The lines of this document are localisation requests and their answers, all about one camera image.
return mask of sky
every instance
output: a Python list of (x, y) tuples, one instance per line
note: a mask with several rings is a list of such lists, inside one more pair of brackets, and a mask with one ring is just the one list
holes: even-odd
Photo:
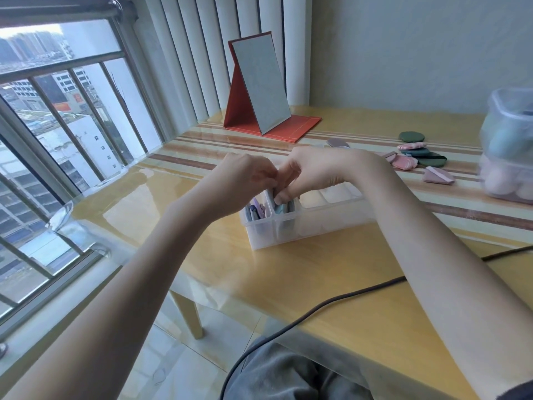
[(48, 31), (63, 33), (59, 24), (47, 24), (47, 25), (31, 25), (31, 26), (16, 26), (12, 28), (0, 28), (0, 38), (9, 38), (16, 33)]

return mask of black cable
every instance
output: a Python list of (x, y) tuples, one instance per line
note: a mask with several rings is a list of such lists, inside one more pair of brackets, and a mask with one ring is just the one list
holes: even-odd
[[(502, 251), (502, 252), (499, 252), (499, 253), (496, 253), (496, 254), (486, 255), (484, 257), (481, 257), (481, 259), (484, 262), (489, 262), (489, 261), (493, 261), (493, 260), (508, 256), (508, 255), (517, 254), (517, 253), (521, 253), (521, 252), (524, 252), (524, 251), (529, 251), (531, 249), (533, 249), (533, 245), (528, 245), (528, 246), (525, 246), (525, 247), (508, 249), (506, 251)], [(281, 336), (282, 334), (286, 333), (287, 331), (289, 331), (293, 327), (297, 326), (298, 324), (303, 322), (305, 319), (307, 319), (309, 316), (311, 316), (313, 313), (315, 313), (316, 311), (322, 309), (324, 306), (327, 306), (330, 303), (337, 302), (338, 300), (352, 298), (354, 296), (358, 296), (358, 295), (361, 295), (363, 293), (377, 291), (377, 290), (380, 290), (380, 289), (383, 289), (383, 288), (387, 288), (388, 286), (396, 285), (396, 284), (398, 284), (400, 282), (405, 282), (405, 281), (407, 281), (407, 278), (405, 276), (398, 276), (398, 278), (391, 279), (390, 281), (387, 281), (387, 282), (381, 282), (380, 284), (377, 284), (377, 285), (374, 285), (374, 286), (369, 286), (369, 287), (366, 287), (366, 288), (363, 288), (363, 289), (359, 289), (358, 291), (354, 291), (354, 292), (350, 292), (350, 293), (344, 293), (344, 294), (339, 295), (339, 296), (331, 297), (331, 298), (329, 298), (329, 299), (317, 304), (315, 307), (313, 307), (311, 310), (309, 310), (303, 316), (298, 317), (294, 322), (291, 322), (289, 325), (283, 327), (281, 330), (277, 331), (276, 333), (272, 334), (271, 336), (265, 337), (264, 340), (261, 340), (256, 345), (254, 345), (254, 346), (250, 347), (249, 349), (247, 349), (244, 352), (244, 354), (241, 355), (241, 357), (239, 359), (237, 359), (237, 362), (233, 365), (231, 370), (228, 372), (228, 375), (226, 376), (226, 379), (224, 380), (224, 384), (222, 385), (222, 390), (220, 391), (220, 400), (223, 400), (224, 393), (225, 393), (226, 388), (228, 386), (228, 382), (230, 381), (230, 378), (233, 375), (233, 373), (235, 372), (235, 370), (237, 369), (237, 367), (240, 365), (240, 363), (242, 361), (244, 361), (244, 359), (247, 356), (249, 356), (252, 352), (257, 350), (258, 348), (261, 348), (266, 343), (269, 343), (270, 341), (275, 340), (277, 337)]]

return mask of wooden table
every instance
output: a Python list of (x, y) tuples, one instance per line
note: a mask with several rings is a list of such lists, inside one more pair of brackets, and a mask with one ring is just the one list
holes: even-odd
[[(421, 169), (400, 172), (417, 196), (480, 256), (533, 243), (531, 207), (481, 191), (476, 163), (483, 116), (312, 107), (294, 111), (323, 117), (299, 144), (323, 146), (335, 136), (352, 147), (385, 152), (397, 146), (400, 132), (422, 132), (432, 151), (449, 158), (446, 169), (457, 182), (427, 184), (422, 182)], [(73, 217), (138, 247), (167, 205), (192, 188), (227, 152), (261, 154), (279, 161), (294, 146), (227, 131), (221, 123), (219, 114), (192, 127), (78, 203)], [(521, 254), (489, 266), (533, 306), (531, 260), (530, 254)], [(235, 214), (206, 230), (180, 274), (290, 322), (326, 298), (387, 281), (402, 271), (376, 223), (252, 251)], [(388, 385), (389, 392), (398, 394), (396, 398), (477, 398), (408, 283), (330, 306), (299, 331), (332, 351), (358, 359), (367, 370), (367, 380), (374, 381), (368, 384)]]

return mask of hand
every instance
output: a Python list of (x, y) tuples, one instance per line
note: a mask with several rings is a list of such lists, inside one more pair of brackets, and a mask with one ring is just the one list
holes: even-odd
[(238, 212), (265, 189), (275, 188), (278, 170), (263, 156), (228, 153), (209, 175), (193, 188), (197, 204), (214, 219)]
[(353, 169), (359, 156), (384, 161), (377, 154), (338, 147), (295, 147), (278, 171), (274, 201), (280, 205), (316, 189), (354, 182)]

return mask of gray pants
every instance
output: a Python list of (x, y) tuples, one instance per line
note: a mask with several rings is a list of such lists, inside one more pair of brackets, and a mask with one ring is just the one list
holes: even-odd
[(224, 399), (372, 400), (372, 395), (363, 386), (270, 342), (239, 365)]

